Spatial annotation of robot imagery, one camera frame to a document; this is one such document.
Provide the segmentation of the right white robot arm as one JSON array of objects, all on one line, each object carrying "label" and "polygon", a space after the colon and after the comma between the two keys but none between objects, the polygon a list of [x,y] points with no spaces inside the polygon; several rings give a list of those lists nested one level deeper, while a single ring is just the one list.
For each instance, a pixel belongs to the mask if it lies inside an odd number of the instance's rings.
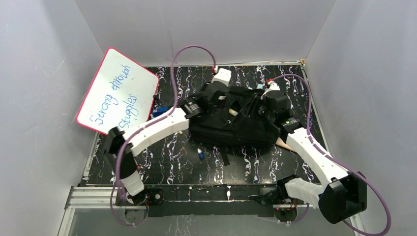
[{"label": "right white robot arm", "polygon": [[322,146],[290,113],[285,93],[269,89],[261,100],[263,103],[258,113],[272,126],[274,135],[278,137],[277,143],[293,149],[319,179],[319,183],[314,184],[291,175],[278,180],[277,189],[271,195],[284,204],[297,199],[317,207],[332,224],[365,211],[365,182],[327,158]]}]

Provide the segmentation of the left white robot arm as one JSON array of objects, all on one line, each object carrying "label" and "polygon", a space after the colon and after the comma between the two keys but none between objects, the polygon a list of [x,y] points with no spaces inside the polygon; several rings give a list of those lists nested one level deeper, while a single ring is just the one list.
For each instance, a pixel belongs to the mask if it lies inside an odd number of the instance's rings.
[{"label": "left white robot arm", "polygon": [[154,143],[176,132],[189,130],[195,138],[216,139],[219,132],[211,127],[212,106],[223,102],[230,90],[230,81],[212,79],[202,89],[178,100],[172,108],[162,115],[137,127],[122,130],[114,127],[109,130],[104,143],[103,154],[112,165],[115,173],[114,186],[122,198],[128,197],[132,203],[145,202],[147,192],[136,168],[135,157]]}]

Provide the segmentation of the beige glue stick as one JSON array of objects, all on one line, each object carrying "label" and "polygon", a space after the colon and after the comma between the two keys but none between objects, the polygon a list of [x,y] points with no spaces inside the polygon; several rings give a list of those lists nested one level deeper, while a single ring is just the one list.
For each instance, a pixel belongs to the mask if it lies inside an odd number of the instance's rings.
[{"label": "beige glue stick", "polygon": [[233,109],[229,109],[229,114],[233,115],[233,116],[237,116],[238,112],[233,110]]}]

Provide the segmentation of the black student backpack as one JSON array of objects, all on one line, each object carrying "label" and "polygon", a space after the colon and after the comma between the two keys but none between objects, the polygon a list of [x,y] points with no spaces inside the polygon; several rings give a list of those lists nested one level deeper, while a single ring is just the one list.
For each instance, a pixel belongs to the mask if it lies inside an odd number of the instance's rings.
[{"label": "black student backpack", "polygon": [[[191,135],[193,141],[222,148],[264,147],[275,144],[280,135],[278,124],[254,120],[257,98],[259,97],[255,89],[230,87],[224,107],[210,111],[213,116],[210,121],[214,123],[211,127],[219,132],[219,136],[203,142],[203,138]],[[237,111],[238,115],[229,114],[229,109]]]}]

